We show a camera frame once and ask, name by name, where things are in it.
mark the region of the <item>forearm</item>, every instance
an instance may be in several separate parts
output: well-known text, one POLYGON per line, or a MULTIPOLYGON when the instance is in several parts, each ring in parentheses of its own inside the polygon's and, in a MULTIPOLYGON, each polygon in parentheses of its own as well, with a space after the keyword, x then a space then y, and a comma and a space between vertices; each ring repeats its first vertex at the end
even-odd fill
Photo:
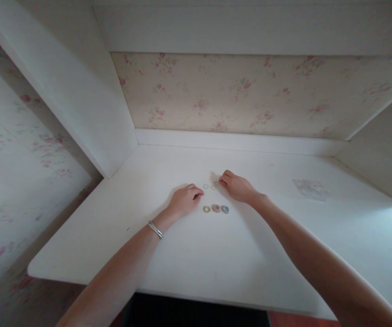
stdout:
POLYGON ((249 203, 341 323, 392 326, 391 305, 334 251, 264 195, 249 203))
MULTIPOLYGON (((162 211, 154 224, 165 233, 176 219, 162 211)), ((57 326, 109 326, 135 293, 159 241, 149 226, 138 231, 93 278, 57 326)))

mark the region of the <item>silver bracelet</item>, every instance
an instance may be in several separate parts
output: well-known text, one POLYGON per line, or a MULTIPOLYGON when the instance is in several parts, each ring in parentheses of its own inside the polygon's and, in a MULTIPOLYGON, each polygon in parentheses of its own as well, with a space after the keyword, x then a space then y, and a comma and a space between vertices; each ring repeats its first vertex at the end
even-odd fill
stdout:
POLYGON ((149 220, 148 225, 149 225, 150 228, 153 229, 153 231, 154 231, 155 233, 158 234, 159 239, 162 239, 162 238, 164 237, 164 235, 159 231, 159 229, 156 228, 156 226, 155 226, 155 224, 153 223, 152 220, 149 220))

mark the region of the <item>white wooden board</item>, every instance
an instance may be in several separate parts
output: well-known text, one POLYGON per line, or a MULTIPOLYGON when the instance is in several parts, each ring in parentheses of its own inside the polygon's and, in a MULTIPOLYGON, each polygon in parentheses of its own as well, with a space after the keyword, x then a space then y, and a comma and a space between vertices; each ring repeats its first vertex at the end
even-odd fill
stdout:
POLYGON ((139 144, 332 157, 348 142, 286 136, 135 129, 139 144))
MULTIPOLYGON (((30 263, 33 277, 87 284, 166 205, 171 190, 212 185, 230 169, 309 228, 392 304, 392 199, 332 158, 139 145, 30 263), (321 182, 327 202, 305 198, 292 179, 321 182)), ((142 292, 334 318, 265 222, 221 188, 161 241, 142 292), (205 214, 203 205, 230 207, 205 214)))
POLYGON ((113 5, 95 5, 94 12, 109 51, 392 55, 392 2, 328 2, 124 6, 108 1, 113 5))

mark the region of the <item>desk surface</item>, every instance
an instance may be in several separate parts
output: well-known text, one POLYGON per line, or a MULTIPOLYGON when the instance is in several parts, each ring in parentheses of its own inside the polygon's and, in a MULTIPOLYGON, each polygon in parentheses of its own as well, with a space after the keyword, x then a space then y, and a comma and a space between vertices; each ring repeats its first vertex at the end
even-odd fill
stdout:
POLYGON ((195 183, 199 208, 161 241, 141 292, 334 318, 250 207, 211 185, 230 169, 311 230, 392 304, 392 199, 332 158, 247 151, 138 146, 29 264, 33 277, 87 284, 113 254, 195 183), (321 182, 331 197, 308 199, 292 179, 321 182), (204 213, 227 205, 230 214, 204 213))

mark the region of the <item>right hand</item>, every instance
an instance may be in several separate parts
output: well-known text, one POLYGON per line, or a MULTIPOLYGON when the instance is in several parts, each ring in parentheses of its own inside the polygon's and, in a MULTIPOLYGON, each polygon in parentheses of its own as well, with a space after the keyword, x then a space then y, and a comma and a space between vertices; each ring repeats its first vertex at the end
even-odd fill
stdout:
POLYGON ((231 198, 239 202, 250 204, 261 194, 253 188, 247 179, 235 175, 230 170, 225 170, 218 182, 226 189, 231 198))

